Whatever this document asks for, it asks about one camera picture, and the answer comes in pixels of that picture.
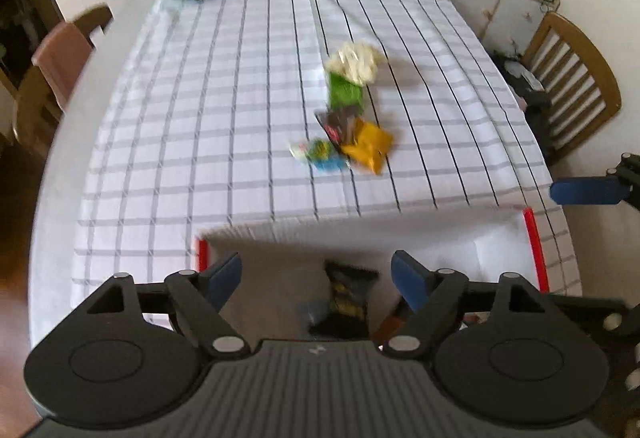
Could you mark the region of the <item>pink cushioned chair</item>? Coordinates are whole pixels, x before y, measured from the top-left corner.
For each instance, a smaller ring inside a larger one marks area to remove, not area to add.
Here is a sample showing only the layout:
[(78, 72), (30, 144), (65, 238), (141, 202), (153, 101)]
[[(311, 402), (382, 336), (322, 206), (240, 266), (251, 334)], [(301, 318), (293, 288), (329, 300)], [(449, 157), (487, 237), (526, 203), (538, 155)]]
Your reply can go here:
[(108, 5), (96, 5), (52, 28), (32, 56), (32, 64), (40, 69), (62, 110), (70, 102), (93, 52), (91, 33), (96, 30), (104, 33), (112, 19)]

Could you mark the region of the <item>dark brown snack packet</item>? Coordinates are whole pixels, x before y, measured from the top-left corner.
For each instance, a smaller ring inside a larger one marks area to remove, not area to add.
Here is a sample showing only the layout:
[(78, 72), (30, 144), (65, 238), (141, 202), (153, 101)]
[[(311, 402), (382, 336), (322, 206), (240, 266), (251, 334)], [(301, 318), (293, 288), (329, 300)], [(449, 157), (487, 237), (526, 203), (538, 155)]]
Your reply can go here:
[(356, 120), (362, 112), (362, 106), (350, 104), (349, 106), (316, 111), (314, 117), (318, 120), (330, 143), (335, 146), (336, 150), (340, 150), (341, 146), (351, 144), (354, 140)]

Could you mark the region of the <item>yellow snack packet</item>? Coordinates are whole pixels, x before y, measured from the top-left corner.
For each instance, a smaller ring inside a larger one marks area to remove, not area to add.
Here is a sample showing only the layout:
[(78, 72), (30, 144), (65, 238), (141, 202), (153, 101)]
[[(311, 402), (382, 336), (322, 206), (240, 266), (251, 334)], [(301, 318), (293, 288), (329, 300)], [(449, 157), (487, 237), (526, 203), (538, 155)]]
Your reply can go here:
[(342, 143), (340, 148), (348, 158), (379, 175), (393, 142), (394, 137), (390, 132), (357, 117), (352, 138)]

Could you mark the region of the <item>white side cabinet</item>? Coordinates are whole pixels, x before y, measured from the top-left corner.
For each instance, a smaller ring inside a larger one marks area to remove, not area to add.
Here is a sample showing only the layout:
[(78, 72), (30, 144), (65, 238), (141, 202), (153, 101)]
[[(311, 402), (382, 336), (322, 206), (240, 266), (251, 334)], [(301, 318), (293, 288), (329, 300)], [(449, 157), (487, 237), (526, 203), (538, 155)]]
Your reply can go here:
[(560, 0), (449, 0), (472, 28), (485, 49), (493, 54), (524, 54), (548, 11)]

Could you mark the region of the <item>wooden slat chair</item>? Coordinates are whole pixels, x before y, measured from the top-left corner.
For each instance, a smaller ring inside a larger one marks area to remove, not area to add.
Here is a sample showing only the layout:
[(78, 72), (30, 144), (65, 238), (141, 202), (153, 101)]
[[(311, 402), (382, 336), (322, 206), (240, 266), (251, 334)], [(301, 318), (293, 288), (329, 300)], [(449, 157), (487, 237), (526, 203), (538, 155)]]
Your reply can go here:
[(548, 140), (540, 145), (549, 166), (582, 146), (622, 108), (612, 68), (587, 35), (559, 13), (544, 15), (521, 64), (549, 100)]

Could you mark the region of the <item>white red cardboard box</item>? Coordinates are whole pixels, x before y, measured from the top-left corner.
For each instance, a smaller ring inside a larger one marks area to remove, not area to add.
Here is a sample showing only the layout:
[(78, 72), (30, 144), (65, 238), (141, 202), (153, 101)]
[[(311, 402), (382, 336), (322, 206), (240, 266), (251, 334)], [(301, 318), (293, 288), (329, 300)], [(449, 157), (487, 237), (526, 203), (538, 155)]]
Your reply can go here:
[(241, 279), (222, 316), (251, 344), (309, 340), (311, 325), (329, 313), (334, 262), (371, 271), (368, 330), (374, 332), (400, 300), (412, 308), (431, 294), (427, 273), (460, 272), (495, 283), (507, 272), (539, 291), (549, 288), (533, 212), (517, 207), (456, 207), (372, 213), (362, 217), (255, 221), (201, 232), (196, 265), (236, 256)]

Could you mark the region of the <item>black snack packet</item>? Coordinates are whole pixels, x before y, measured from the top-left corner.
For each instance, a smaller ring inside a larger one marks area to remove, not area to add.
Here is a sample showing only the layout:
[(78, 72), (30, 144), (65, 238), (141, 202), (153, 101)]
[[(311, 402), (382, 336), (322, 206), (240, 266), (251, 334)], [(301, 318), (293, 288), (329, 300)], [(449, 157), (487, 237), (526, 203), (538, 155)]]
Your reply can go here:
[(324, 272), (330, 297), (324, 315), (309, 325), (309, 334), (322, 340), (367, 340), (368, 299), (380, 274), (334, 260), (324, 262)]

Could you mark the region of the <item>green snack packet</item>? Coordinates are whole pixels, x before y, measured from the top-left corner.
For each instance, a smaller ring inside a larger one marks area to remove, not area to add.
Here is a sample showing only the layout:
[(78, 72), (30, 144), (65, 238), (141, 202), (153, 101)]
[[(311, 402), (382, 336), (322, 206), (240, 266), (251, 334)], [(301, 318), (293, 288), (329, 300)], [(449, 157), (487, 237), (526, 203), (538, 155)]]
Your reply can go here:
[(351, 108), (357, 114), (363, 111), (362, 87), (345, 77), (328, 73), (328, 106), (330, 110)]

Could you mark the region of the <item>white black grid tablecloth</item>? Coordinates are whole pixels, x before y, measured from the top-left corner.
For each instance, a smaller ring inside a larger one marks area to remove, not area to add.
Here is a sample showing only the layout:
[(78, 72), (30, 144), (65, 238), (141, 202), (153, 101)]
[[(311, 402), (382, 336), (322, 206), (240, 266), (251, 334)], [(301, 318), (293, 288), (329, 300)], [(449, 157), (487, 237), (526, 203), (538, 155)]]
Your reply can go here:
[[(324, 59), (383, 59), (364, 117), (394, 138), (382, 172), (319, 172)], [(512, 91), (449, 0), (157, 0), (100, 120), (76, 226), (70, 303), (118, 272), (162, 280), (198, 232), (251, 220), (529, 206), (552, 292), (582, 282), (550, 172)]]

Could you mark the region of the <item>pale yellow snack bag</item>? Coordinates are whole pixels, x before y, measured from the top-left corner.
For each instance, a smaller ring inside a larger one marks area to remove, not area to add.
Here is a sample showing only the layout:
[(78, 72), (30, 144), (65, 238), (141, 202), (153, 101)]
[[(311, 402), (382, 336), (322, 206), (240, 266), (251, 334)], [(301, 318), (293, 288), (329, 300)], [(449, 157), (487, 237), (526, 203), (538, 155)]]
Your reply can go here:
[(366, 86), (375, 82), (378, 77), (378, 65), (383, 60), (382, 52), (375, 46), (365, 42), (345, 42), (339, 50), (329, 56), (324, 68), (355, 85)]

